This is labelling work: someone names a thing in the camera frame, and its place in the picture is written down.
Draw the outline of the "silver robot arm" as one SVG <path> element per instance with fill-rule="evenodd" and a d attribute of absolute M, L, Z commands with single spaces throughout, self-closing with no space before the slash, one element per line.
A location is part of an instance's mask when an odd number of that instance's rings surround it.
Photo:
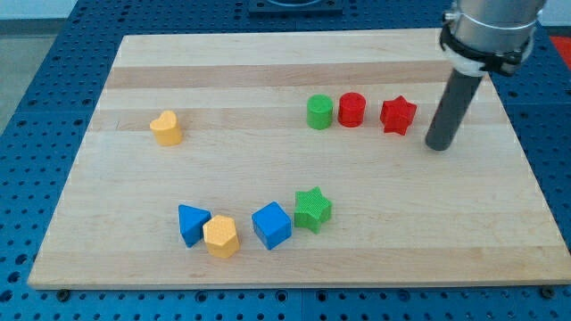
<path fill-rule="evenodd" d="M 515 74 L 534 48 L 545 0 L 454 0 L 442 16 L 440 47 L 470 77 Z"/>

